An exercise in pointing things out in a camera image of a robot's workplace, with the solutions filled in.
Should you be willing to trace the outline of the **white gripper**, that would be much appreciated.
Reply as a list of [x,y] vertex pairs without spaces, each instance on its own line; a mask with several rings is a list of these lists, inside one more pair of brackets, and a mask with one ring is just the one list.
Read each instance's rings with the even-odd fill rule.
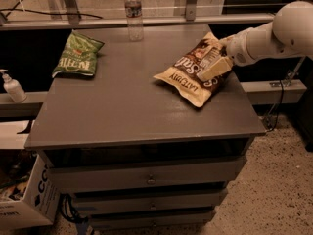
[[212,63],[197,74],[198,79],[202,82],[209,81],[230,71],[233,63],[239,67],[255,64],[256,60],[248,52],[246,44],[250,32],[251,29],[248,28],[237,34],[221,38],[219,43],[226,47],[227,56],[215,58]]

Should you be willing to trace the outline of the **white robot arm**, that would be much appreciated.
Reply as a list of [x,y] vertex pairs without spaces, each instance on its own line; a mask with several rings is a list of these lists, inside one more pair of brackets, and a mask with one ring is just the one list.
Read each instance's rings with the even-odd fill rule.
[[313,59],[313,3],[295,1],[282,7],[270,23],[250,27],[218,41],[226,51],[202,69],[197,77],[207,82],[228,72],[271,58]]

